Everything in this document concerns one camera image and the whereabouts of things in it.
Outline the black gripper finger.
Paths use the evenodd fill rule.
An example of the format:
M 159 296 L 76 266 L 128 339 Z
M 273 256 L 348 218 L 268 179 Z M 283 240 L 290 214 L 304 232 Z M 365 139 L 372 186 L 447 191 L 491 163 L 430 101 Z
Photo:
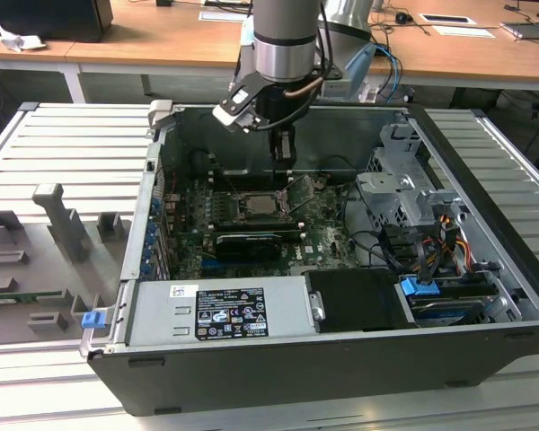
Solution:
M 276 178 L 286 179 L 296 164 L 296 128 L 284 126 L 269 132 L 272 172 Z

